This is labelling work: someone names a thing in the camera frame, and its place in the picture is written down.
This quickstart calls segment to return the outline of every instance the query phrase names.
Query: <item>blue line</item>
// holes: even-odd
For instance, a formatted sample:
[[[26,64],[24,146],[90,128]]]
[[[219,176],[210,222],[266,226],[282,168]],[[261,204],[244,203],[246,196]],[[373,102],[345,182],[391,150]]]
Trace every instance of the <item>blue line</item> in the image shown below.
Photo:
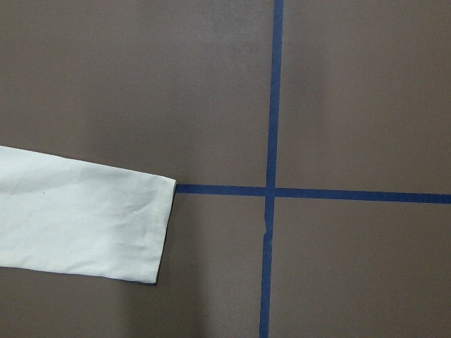
[[[416,194],[410,192],[277,188],[276,196],[297,199],[344,199],[355,201],[451,204],[451,195],[449,194]]]
[[[260,338],[269,336],[271,269],[273,260],[274,201],[276,193],[277,143],[280,103],[280,69],[282,66],[283,0],[274,1],[273,55],[269,98],[268,157],[266,162],[265,225],[261,269]]]
[[[229,185],[177,184],[179,194],[208,194],[235,196],[266,196],[264,187],[237,187]]]

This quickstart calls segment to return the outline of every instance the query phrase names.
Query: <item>white cloth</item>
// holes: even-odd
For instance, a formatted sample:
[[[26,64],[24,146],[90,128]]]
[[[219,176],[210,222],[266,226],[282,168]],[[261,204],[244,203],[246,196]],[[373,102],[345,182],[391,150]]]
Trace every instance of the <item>white cloth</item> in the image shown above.
[[[0,265],[155,283],[175,180],[0,146]]]

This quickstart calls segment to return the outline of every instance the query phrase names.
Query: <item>brown surface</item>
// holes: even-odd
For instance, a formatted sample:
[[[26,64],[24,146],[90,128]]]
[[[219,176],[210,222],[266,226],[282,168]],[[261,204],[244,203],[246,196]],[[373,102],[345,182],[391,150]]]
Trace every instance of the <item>brown surface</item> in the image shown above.
[[[271,337],[451,337],[451,208],[280,199]]]
[[[264,185],[271,1],[3,1],[0,144]]]
[[[278,186],[451,193],[447,1],[286,1]]]
[[[0,268],[0,337],[258,337],[263,205],[177,195],[156,286]]]

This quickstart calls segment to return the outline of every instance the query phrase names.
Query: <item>horizontal blue line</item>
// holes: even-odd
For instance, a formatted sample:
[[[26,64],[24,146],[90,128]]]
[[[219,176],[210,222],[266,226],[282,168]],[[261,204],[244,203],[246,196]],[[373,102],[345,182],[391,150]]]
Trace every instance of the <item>horizontal blue line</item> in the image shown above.
[[[239,187],[228,185],[178,184],[179,194],[210,194],[235,196],[266,196],[273,190],[264,187]],[[381,201],[406,203],[451,204],[451,194],[419,194],[412,192],[364,192],[353,190],[276,188],[276,197],[294,199],[343,199],[353,201]]]
[[[177,184],[179,194],[266,196],[264,187],[237,187],[233,185]]]
[[[451,204],[451,195],[449,194],[417,194],[411,192],[276,188],[276,196],[296,199],[344,199],[354,201]]]

